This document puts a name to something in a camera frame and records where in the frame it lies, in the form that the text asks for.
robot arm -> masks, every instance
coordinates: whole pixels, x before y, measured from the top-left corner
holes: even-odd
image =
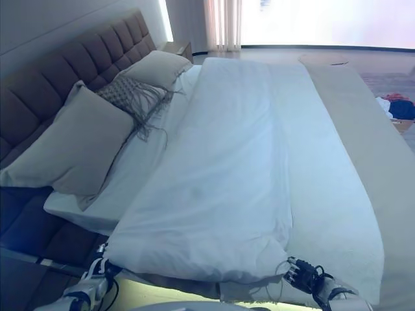
[[[104,248],[105,244],[98,250],[99,255],[103,254]],[[325,273],[323,267],[314,267],[295,257],[289,257],[288,262],[291,268],[284,279],[291,286],[311,294],[323,311],[373,311],[369,303],[358,296],[357,290]],[[120,271],[99,257],[78,284],[67,288],[59,300],[36,311],[91,311],[100,305],[112,287],[113,277]]]
[[[323,311],[373,311],[356,289],[324,272],[323,267],[314,267],[295,257],[289,257],[288,262],[291,268],[284,279],[298,290],[311,294]]]

sheer curtain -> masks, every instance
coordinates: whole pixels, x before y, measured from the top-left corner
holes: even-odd
[[[205,0],[204,2],[209,50],[239,51],[242,0]]]

gray textured pillow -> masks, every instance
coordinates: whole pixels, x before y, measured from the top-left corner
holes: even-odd
[[[128,113],[134,119],[135,130],[140,130],[145,139],[149,132],[145,126],[147,121],[172,97],[172,92],[141,83],[127,76],[118,76],[96,93]]]
[[[132,128],[128,114],[81,87],[59,118],[0,172],[0,185],[96,195]]]
[[[119,75],[172,91],[177,77],[192,66],[192,63],[183,56],[162,51],[152,51]]]

beige bed runner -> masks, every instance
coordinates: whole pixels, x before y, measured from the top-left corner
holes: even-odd
[[[306,68],[366,188],[381,230],[385,270],[381,303],[374,310],[412,310],[415,155],[354,70]]]

white wall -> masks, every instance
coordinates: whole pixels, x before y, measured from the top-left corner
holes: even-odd
[[[190,41],[192,52],[206,52],[204,0],[166,0],[171,31],[175,41]]]
[[[141,9],[156,46],[166,41],[157,0],[0,0],[0,75],[131,8]]]

